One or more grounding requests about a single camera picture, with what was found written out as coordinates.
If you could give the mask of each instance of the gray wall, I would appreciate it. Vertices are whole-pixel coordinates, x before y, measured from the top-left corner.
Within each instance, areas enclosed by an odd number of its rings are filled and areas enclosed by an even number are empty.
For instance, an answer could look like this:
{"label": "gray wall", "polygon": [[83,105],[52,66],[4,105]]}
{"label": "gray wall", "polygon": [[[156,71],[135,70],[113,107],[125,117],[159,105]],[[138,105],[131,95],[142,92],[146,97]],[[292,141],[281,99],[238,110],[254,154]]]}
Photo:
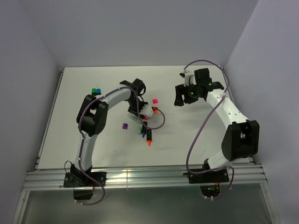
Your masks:
{"label": "gray wall", "polygon": [[260,123],[256,158],[286,224],[299,220],[298,11],[298,0],[260,0],[227,65],[236,104]]}
{"label": "gray wall", "polygon": [[225,65],[257,0],[20,0],[63,66]]}
{"label": "gray wall", "polygon": [[0,223],[11,223],[33,168],[58,69],[17,0],[0,2]]}

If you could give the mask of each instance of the purple block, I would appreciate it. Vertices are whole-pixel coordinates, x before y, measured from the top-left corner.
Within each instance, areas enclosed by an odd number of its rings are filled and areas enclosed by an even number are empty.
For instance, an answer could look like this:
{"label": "purple block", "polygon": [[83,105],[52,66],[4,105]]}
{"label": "purple block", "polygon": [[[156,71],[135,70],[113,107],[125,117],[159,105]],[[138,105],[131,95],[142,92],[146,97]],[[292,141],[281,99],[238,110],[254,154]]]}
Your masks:
{"label": "purple block", "polygon": [[123,123],[123,125],[122,125],[122,129],[128,129],[128,124]]}

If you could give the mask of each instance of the metal bar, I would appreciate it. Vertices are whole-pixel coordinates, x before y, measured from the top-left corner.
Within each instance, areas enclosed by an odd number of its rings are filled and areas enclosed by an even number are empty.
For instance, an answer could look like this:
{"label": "metal bar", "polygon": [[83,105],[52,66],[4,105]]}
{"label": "metal bar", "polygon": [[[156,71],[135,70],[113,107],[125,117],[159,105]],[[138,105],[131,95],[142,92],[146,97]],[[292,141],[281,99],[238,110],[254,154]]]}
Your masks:
{"label": "metal bar", "polygon": [[53,110],[54,110],[54,105],[55,105],[55,102],[56,102],[56,98],[57,98],[57,95],[58,95],[58,91],[59,91],[59,87],[60,87],[60,84],[61,84],[61,80],[62,80],[63,74],[64,74],[64,69],[61,69],[59,81],[58,81],[56,92],[55,92],[55,96],[54,96],[54,100],[53,100],[52,107],[51,107],[51,110],[50,110],[50,114],[49,114],[49,118],[48,118],[48,121],[47,121],[46,129],[45,129],[45,132],[43,134],[43,140],[42,140],[42,143],[41,143],[41,147],[39,149],[39,153],[38,153],[39,157],[42,155],[43,145],[44,145],[45,140],[46,140],[48,128],[49,128],[49,125],[50,125],[52,113],[53,113]]}
{"label": "metal bar", "polygon": [[21,224],[26,209],[30,191],[22,191],[14,213],[13,224]]}
{"label": "metal bar", "polygon": [[[234,184],[265,183],[266,177],[261,165],[235,165]],[[107,189],[113,188],[145,188],[145,187],[177,187],[194,186],[189,184],[185,166],[134,167],[134,168],[94,168],[93,172],[107,172]],[[73,190],[63,188],[65,171],[36,170],[28,172],[23,190]]]}
{"label": "metal bar", "polygon": [[271,196],[268,183],[261,183],[261,188],[262,188],[262,191],[263,191],[263,197],[265,199],[265,202],[266,202],[266,205],[267,205],[268,212],[269,212],[272,223],[273,224],[281,224],[281,220],[279,218],[275,203],[274,203],[273,198]]}

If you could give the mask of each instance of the green object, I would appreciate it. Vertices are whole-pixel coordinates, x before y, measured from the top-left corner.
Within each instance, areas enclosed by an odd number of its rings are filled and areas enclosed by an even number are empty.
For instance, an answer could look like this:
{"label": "green object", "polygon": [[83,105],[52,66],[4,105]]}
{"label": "green object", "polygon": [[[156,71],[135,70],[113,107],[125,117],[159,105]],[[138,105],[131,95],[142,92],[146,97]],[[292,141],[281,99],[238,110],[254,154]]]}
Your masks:
{"label": "green object", "polygon": [[141,134],[141,127],[136,128],[137,134]]}

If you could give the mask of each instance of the purple cable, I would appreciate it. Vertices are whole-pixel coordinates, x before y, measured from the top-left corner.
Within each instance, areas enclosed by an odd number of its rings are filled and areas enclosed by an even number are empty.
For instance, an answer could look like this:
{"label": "purple cable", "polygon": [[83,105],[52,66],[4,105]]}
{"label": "purple cable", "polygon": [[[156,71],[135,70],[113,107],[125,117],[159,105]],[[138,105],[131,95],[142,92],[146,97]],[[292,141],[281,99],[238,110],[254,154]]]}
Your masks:
{"label": "purple cable", "polygon": [[[184,67],[184,70],[186,70],[186,68],[188,68],[191,64],[196,63],[196,62],[208,62],[208,63],[210,63],[210,64],[212,64],[212,65],[215,65],[218,69],[220,69],[220,70],[222,71],[224,77],[226,78],[226,82],[227,82],[226,85],[227,85],[227,86],[226,86],[226,88],[225,88],[225,90],[224,90],[224,92],[223,92],[223,96],[222,96],[221,100],[220,100],[219,103],[218,103],[218,104],[217,104],[217,105],[216,105],[216,106],[209,112],[209,114],[207,115],[206,119],[204,120],[204,122],[202,123],[201,127],[199,128],[199,130],[198,130],[198,132],[197,132],[197,134],[196,134],[196,136],[195,136],[195,138],[194,138],[194,140],[193,140],[193,142],[192,142],[192,144],[191,144],[191,146],[190,146],[190,148],[189,148],[188,155],[187,155],[187,159],[186,159],[186,168],[187,168],[188,173],[189,173],[189,174],[192,174],[192,175],[200,175],[200,174],[209,173],[209,172],[211,172],[211,171],[216,171],[216,170],[221,170],[221,169],[225,169],[225,168],[227,168],[227,167],[219,167],[219,168],[208,169],[208,170],[204,170],[204,171],[200,171],[200,172],[193,172],[193,171],[191,171],[191,170],[189,169],[189,159],[190,159],[190,155],[191,155],[191,152],[192,152],[192,150],[193,150],[193,147],[194,147],[194,145],[195,145],[195,143],[196,143],[196,141],[197,141],[197,139],[198,139],[200,133],[202,132],[203,128],[205,127],[207,121],[210,119],[210,117],[212,116],[212,114],[214,113],[214,111],[216,111],[216,109],[217,109],[217,108],[220,106],[220,104],[224,101],[224,99],[225,99],[225,93],[228,91],[228,88],[229,88],[229,78],[228,78],[228,75],[227,75],[226,71],[225,71],[224,69],[222,69],[219,65],[217,65],[217,64],[214,63],[214,62],[211,62],[211,61],[209,61],[209,60],[196,60],[196,61],[193,61],[193,62],[190,62],[189,64],[187,64],[187,65]],[[227,193],[228,190],[230,189],[232,183],[233,183],[234,175],[235,175],[235,170],[234,170],[233,167],[229,167],[229,168],[231,168],[231,169],[233,170],[233,173],[232,173],[232,178],[231,178],[231,181],[230,181],[230,183],[229,183],[229,185],[228,185],[228,188],[227,188],[222,194],[218,195],[218,196],[215,197],[215,198],[221,197],[222,195],[224,195],[225,193]]]}
{"label": "purple cable", "polygon": [[[82,120],[83,120],[83,117],[85,116],[87,110],[89,109],[89,107],[90,107],[94,102],[96,102],[96,101],[98,101],[98,100],[102,100],[102,99],[104,99],[105,97],[110,96],[111,94],[113,94],[113,93],[115,93],[115,92],[117,92],[117,91],[119,91],[119,90],[122,90],[122,89],[130,89],[130,90],[134,93],[135,98],[136,98],[136,101],[137,101],[137,115],[138,115],[140,121],[142,122],[142,125],[143,125],[143,126],[145,126],[145,127],[148,128],[148,129],[156,130],[156,129],[161,128],[161,127],[165,124],[165,120],[166,120],[165,115],[164,115],[164,113],[163,113],[161,110],[159,110],[159,109],[158,109],[158,111],[160,111],[160,113],[161,113],[162,116],[163,116],[163,123],[162,123],[160,126],[158,126],[158,127],[148,127],[148,126],[146,126],[146,125],[143,123],[143,119],[140,117],[140,113],[139,113],[139,104],[138,104],[138,103],[139,103],[139,98],[138,98],[137,93],[136,93],[132,88],[127,87],[127,86],[123,86],[123,87],[121,87],[121,88],[119,88],[119,89],[112,90],[111,92],[107,93],[105,96],[96,98],[96,99],[94,99],[92,102],[90,102],[90,103],[87,105],[87,107],[84,109],[84,111],[83,111],[83,113],[82,113],[82,115],[81,115],[81,117],[80,117],[79,124],[78,124],[78,128],[79,128],[79,132],[80,132],[80,134],[82,135],[82,141],[81,141],[81,145],[80,145],[79,158],[81,158],[81,156],[82,156],[83,145],[84,145],[84,140],[85,140],[85,136],[84,136],[84,134],[83,134],[83,132],[82,132],[82,128],[81,128],[81,127],[82,127]],[[78,163],[79,163],[79,168],[80,168],[81,172],[82,172],[87,178],[89,178],[90,180],[92,180],[93,182],[95,182],[97,185],[99,185],[99,186],[103,189],[103,195],[102,195],[102,197],[101,197],[99,200],[97,200],[96,202],[93,202],[93,203],[84,203],[84,202],[78,202],[78,201],[77,201],[77,203],[82,204],[82,205],[94,205],[94,204],[97,204],[97,203],[101,202],[101,201],[103,200],[103,198],[105,197],[105,193],[106,193],[106,192],[105,192],[105,188],[104,188],[104,186],[103,186],[100,182],[98,182],[97,180],[95,180],[95,179],[93,179],[92,177],[90,177],[87,173],[85,173],[85,171],[83,170],[82,165],[81,165],[81,160],[79,160]]]}

